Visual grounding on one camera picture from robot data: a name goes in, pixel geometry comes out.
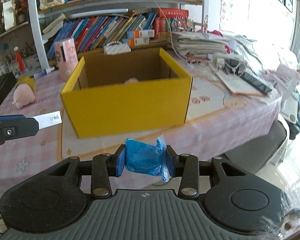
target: yellow cardboard box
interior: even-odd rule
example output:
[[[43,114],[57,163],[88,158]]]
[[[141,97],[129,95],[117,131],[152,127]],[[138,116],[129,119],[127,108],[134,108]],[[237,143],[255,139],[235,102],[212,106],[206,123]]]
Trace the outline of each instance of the yellow cardboard box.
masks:
[[[130,78],[139,82],[125,84]],[[192,77],[164,49],[82,57],[61,98],[79,138],[181,125]]]

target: metal rivet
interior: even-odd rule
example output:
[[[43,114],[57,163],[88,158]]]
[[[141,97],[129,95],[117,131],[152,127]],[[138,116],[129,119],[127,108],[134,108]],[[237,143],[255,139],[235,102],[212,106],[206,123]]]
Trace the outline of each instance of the metal rivet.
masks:
[[[106,196],[109,194],[109,190],[107,190],[104,187],[98,187],[93,191],[93,193],[94,193],[94,195],[97,195],[97,196]]]
[[[185,187],[181,190],[181,193],[186,196],[193,196],[197,194],[197,191],[192,187]]]

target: stuffed doll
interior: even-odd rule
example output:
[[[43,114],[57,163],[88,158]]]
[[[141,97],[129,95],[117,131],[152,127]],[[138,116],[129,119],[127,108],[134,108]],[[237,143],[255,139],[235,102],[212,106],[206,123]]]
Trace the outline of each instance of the stuffed doll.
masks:
[[[35,83],[34,80],[28,77],[22,77],[16,84],[16,90],[13,94],[13,106],[18,109],[23,108],[35,102]]]

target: pen holder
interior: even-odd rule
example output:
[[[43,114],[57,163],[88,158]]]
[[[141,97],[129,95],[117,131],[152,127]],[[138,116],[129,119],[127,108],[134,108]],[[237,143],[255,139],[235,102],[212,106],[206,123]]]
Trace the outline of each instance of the pen holder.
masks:
[[[60,77],[63,81],[67,81],[72,71],[78,64],[77,52],[75,50],[74,39],[69,38],[54,43],[56,59]]]

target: table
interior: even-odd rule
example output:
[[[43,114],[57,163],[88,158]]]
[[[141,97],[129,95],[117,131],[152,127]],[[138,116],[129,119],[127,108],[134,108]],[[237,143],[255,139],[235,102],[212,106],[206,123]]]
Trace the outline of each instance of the table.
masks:
[[[194,83],[185,125],[100,138],[79,140],[76,137],[66,111],[63,110],[60,91],[64,82],[59,78],[58,71],[36,81],[37,101],[21,110],[12,106],[14,92],[12,90],[0,106],[0,115],[23,114],[25,117],[31,117],[61,110],[64,123],[40,130],[35,137],[7,141],[0,146],[0,197],[10,187],[69,156],[77,155],[81,160],[91,160],[96,154],[114,153],[126,138],[155,144],[156,137],[163,134],[166,143],[170,144],[178,154],[191,153],[198,156],[200,160],[209,160],[213,156],[268,133],[278,115],[280,98],[274,99],[267,105],[254,99],[236,96],[235,101],[239,107],[213,109],[213,113],[200,117],[198,111],[205,111],[201,106],[220,100],[220,93],[214,88],[208,96],[196,95],[196,90],[200,90],[200,86],[203,86],[201,89],[206,89],[205,85],[209,77],[202,70],[192,68],[187,70],[193,74]],[[217,81],[212,83],[217,87],[220,86]],[[111,178],[111,184],[113,190],[141,189],[159,180],[159,177],[124,171],[121,178]],[[81,188],[89,192],[89,178],[83,178]]]

